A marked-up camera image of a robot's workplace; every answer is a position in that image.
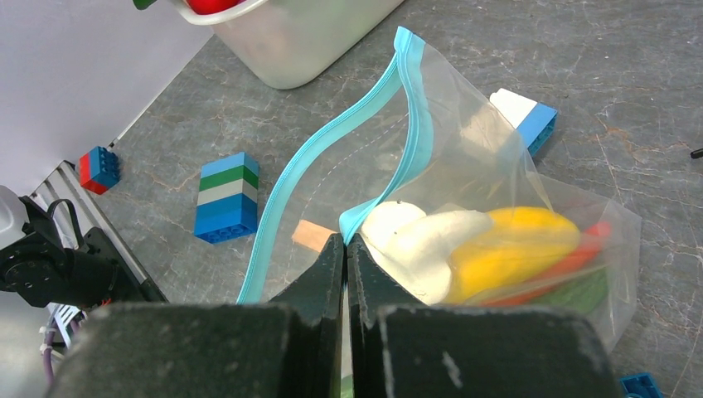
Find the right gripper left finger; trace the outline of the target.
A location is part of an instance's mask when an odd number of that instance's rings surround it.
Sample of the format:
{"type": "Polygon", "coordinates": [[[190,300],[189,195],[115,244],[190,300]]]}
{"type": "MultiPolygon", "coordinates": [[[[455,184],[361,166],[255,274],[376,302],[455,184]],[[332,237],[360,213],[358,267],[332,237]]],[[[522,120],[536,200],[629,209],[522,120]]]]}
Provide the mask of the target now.
{"type": "Polygon", "coordinates": [[[337,397],[345,246],[266,303],[111,304],[92,313],[50,397],[337,397]]]}

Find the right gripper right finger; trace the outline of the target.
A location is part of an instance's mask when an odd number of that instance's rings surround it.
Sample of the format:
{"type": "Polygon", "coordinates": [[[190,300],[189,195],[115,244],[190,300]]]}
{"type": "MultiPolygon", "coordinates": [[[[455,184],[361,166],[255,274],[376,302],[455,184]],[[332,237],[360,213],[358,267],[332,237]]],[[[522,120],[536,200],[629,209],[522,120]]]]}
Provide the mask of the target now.
{"type": "Polygon", "coordinates": [[[428,306],[346,247],[357,397],[620,397],[592,325],[544,306],[428,306]]]}

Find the white toy radish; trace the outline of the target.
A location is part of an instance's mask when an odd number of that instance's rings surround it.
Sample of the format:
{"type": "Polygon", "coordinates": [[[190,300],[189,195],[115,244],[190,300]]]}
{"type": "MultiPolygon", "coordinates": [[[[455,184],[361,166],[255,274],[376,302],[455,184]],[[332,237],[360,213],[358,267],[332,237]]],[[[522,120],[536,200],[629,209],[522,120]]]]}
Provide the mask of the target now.
{"type": "Polygon", "coordinates": [[[480,211],[427,214],[407,201],[379,204],[363,222],[360,235],[373,260],[402,288],[424,304],[448,294],[452,271],[448,258],[462,243],[493,227],[480,211]]]}

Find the clear zip top bag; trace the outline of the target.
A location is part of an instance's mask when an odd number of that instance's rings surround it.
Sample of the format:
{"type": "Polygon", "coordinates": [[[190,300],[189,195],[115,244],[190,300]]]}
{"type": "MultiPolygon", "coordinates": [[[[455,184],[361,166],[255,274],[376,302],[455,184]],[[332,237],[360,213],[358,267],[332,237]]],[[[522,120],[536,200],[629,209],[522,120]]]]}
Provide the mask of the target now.
{"type": "Polygon", "coordinates": [[[581,237],[600,221],[611,224],[611,235],[580,271],[491,289],[460,304],[485,306],[606,269],[608,295],[584,316],[605,347],[614,348],[636,309],[641,218],[539,174],[521,135],[489,96],[422,38],[401,27],[394,49],[371,90],[314,133],[282,171],[260,217],[238,302],[272,298],[312,264],[318,253],[293,246],[300,220],[349,242],[386,201],[407,201],[427,214],[536,206],[574,222],[581,237]]]}

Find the orange toy carrot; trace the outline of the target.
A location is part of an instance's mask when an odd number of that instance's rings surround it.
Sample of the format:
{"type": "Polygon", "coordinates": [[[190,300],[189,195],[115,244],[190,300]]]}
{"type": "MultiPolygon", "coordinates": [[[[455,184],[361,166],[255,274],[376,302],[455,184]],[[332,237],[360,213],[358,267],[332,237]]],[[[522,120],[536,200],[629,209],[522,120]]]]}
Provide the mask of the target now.
{"type": "MultiPolygon", "coordinates": [[[[529,279],[529,282],[541,282],[557,277],[564,277],[582,270],[590,261],[600,254],[603,242],[610,237],[612,226],[607,221],[600,221],[588,228],[582,235],[580,243],[576,249],[570,252],[564,259],[551,266],[548,270],[529,279]]],[[[494,299],[482,302],[485,306],[516,306],[529,303],[533,299],[545,296],[555,291],[558,284],[546,285],[532,291],[513,295],[509,298],[494,299]]]]}

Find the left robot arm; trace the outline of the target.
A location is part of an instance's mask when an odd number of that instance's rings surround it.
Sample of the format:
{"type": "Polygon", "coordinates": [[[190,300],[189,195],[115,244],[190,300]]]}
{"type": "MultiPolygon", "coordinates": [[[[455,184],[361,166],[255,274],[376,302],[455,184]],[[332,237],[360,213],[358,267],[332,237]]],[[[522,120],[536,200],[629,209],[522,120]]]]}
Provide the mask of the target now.
{"type": "Polygon", "coordinates": [[[57,199],[47,209],[1,188],[1,289],[32,307],[50,303],[91,310],[117,302],[165,301],[157,285],[137,273],[99,227],[80,229],[75,205],[57,199]],[[56,209],[65,204],[77,247],[63,245],[56,209]]]}

